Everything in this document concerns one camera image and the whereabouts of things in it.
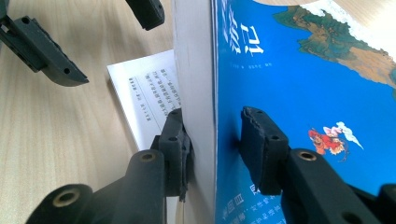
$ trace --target wooden surface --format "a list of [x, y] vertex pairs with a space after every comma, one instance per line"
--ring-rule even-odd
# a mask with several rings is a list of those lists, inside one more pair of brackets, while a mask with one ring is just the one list
[[[106, 66], [172, 48], [170, 0], [162, 2], [165, 25], [146, 32], [124, 0], [10, 0], [8, 15], [36, 18], [90, 83], [59, 86], [1, 48], [0, 223], [23, 223], [65, 184], [97, 190], [123, 176], [136, 147]], [[395, 1], [337, 2], [384, 41], [396, 39], [386, 29]]]

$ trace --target cartoon character illustration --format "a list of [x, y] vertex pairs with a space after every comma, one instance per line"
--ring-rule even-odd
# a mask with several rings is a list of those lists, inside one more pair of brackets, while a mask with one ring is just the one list
[[[358, 139], [353, 135], [352, 130], [350, 130], [344, 122], [337, 122], [337, 127], [323, 127], [325, 133], [319, 133], [315, 129], [308, 131], [309, 138], [312, 140], [317, 153], [320, 155], [326, 154], [325, 150], [329, 150], [332, 155], [338, 155], [344, 151], [344, 158], [340, 161], [346, 161], [349, 154], [347, 141], [352, 141], [356, 143], [359, 147], [363, 148], [359, 143]], [[339, 135], [343, 134], [346, 138], [341, 138]]]

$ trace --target white paper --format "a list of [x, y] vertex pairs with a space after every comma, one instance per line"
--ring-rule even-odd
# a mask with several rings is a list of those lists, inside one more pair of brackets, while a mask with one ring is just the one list
[[138, 150], [149, 149], [169, 112], [180, 108], [172, 50], [107, 67]]

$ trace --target clamp jaw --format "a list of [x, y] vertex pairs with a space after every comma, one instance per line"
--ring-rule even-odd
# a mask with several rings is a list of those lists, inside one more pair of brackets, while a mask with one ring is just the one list
[[260, 109], [244, 107], [240, 154], [263, 195], [282, 195], [288, 223], [395, 223], [396, 185], [377, 197], [347, 185], [321, 155], [291, 150], [289, 140]]
[[125, 177], [92, 192], [66, 185], [50, 193], [27, 223], [166, 223], [166, 197], [187, 191], [187, 163], [192, 150], [181, 109], [172, 111], [151, 149], [135, 153]]
[[[150, 30], [164, 23], [165, 14], [159, 0], [126, 2], [143, 29]], [[0, 0], [0, 40], [32, 71], [41, 70], [61, 86], [75, 87], [89, 82], [37, 20], [25, 16], [13, 21], [7, 15], [5, 0]]]

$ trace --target blue book cover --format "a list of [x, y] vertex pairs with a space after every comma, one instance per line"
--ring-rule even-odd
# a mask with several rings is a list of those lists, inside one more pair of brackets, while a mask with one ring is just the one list
[[264, 110], [291, 148], [315, 150], [348, 184], [376, 195], [396, 183], [396, 63], [386, 51], [326, 11], [216, 6], [216, 223], [286, 223], [280, 197], [254, 190], [238, 153], [245, 105]]

